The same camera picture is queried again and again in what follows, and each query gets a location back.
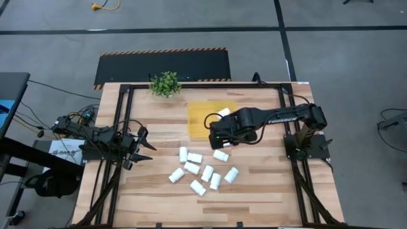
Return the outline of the black hazard-striped floor mat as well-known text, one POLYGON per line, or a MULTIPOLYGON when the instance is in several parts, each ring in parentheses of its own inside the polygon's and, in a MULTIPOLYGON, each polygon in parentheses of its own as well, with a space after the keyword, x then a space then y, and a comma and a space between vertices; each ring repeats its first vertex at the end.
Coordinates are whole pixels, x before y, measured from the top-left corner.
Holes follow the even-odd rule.
POLYGON ((106 83, 149 82, 164 72, 176 72, 178 81, 230 81, 228 50, 183 48, 101 53, 94 90, 106 83))

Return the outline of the blue box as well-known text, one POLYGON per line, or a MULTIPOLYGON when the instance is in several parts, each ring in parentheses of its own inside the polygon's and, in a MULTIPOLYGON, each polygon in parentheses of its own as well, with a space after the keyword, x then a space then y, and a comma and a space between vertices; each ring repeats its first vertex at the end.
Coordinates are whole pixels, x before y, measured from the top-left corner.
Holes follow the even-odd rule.
POLYGON ((0 128, 5 124, 6 118, 11 112, 15 101, 13 100, 0 100, 0 128))

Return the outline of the yellow translucent plastic basket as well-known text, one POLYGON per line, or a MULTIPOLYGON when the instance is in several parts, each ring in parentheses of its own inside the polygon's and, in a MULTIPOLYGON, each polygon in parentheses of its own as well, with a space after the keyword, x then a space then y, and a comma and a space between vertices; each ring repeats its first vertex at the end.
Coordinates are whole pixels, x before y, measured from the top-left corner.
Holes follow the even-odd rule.
POLYGON ((230 112, 237 110, 237 103, 233 100, 193 101, 188 103, 188 134, 191 138, 207 138, 209 130, 204 126, 205 117, 211 113, 218 113, 224 108, 230 112))

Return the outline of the black caster wheel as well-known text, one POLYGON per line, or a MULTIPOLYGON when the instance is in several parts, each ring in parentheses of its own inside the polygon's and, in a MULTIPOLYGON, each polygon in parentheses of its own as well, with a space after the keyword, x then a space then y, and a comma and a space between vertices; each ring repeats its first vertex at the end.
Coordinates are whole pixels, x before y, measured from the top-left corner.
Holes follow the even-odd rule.
POLYGON ((11 221, 9 222, 10 226, 16 226, 18 225, 23 219, 25 218, 25 212, 24 211, 16 211, 16 213, 13 215, 11 218, 11 221))

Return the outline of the black power strip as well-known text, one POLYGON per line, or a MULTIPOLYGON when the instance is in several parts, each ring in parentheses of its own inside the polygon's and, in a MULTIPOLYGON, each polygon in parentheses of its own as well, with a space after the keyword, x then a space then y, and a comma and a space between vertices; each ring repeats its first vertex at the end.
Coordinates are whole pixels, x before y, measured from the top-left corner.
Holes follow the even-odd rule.
POLYGON ((93 118, 93 115, 94 115, 94 110, 92 110, 92 109, 87 109, 87 110, 76 113, 76 116, 79 116, 79 121, 91 120, 93 118))

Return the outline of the black bag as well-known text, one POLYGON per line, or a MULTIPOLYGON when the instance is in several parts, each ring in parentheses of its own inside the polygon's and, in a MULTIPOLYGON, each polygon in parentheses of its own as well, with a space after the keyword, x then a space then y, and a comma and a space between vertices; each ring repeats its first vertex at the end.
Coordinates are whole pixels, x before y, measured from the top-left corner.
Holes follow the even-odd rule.
POLYGON ((79 184, 76 176, 53 172, 52 170, 32 176, 24 183, 27 188, 34 189, 40 197, 57 198, 73 194, 79 184))

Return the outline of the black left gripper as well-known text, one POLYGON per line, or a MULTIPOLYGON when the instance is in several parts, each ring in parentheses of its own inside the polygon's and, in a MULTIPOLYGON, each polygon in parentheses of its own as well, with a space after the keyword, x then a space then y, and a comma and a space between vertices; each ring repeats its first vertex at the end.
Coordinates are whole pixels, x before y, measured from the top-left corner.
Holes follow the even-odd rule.
POLYGON ((147 142, 148 130, 146 127, 140 127, 137 135, 127 133, 123 135, 121 140, 122 157, 125 159, 123 163, 123 168, 126 170, 131 170, 133 163, 137 163, 143 160, 152 160, 149 156, 144 156, 138 154, 139 146, 138 143, 143 145, 145 148, 156 150, 156 148, 147 142))

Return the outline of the dark grey desk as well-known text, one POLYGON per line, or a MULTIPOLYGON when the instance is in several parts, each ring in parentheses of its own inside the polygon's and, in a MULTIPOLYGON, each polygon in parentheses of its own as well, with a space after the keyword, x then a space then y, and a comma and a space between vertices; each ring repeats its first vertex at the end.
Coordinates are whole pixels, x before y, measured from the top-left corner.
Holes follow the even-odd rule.
POLYGON ((10 123, 27 88, 29 73, 0 73, 0 100, 15 101, 5 124, 0 128, 0 140, 6 135, 10 123))

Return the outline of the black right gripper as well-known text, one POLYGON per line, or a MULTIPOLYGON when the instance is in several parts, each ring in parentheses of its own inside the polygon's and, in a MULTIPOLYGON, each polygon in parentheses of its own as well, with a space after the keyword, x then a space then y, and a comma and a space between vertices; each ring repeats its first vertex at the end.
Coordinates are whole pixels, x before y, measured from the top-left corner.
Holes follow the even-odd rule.
POLYGON ((240 138, 236 135, 238 130, 238 121, 236 114, 229 114, 219 117, 218 121, 213 121, 209 124, 209 142, 212 149, 221 149, 223 143, 229 142, 232 146, 240 144, 240 138))

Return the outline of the green potted plant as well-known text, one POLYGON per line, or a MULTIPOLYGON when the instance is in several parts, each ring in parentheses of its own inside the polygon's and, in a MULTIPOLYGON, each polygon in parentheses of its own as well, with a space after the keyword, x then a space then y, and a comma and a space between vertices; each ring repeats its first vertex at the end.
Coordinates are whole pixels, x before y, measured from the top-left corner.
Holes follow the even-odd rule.
POLYGON ((155 75, 149 85, 153 95, 166 99, 174 94, 179 94, 181 88, 182 85, 177 80, 177 73, 171 71, 162 72, 161 76, 155 75))

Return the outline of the white printed paper sheet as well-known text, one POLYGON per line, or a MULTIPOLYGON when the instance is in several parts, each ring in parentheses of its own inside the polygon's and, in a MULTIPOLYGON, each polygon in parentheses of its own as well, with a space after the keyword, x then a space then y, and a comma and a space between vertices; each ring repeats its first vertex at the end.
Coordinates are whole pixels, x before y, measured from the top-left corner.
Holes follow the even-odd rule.
POLYGON ((48 152, 61 159, 81 165, 83 154, 80 146, 84 143, 85 141, 80 139, 62 138, 61 140, 52 141, 48 152))

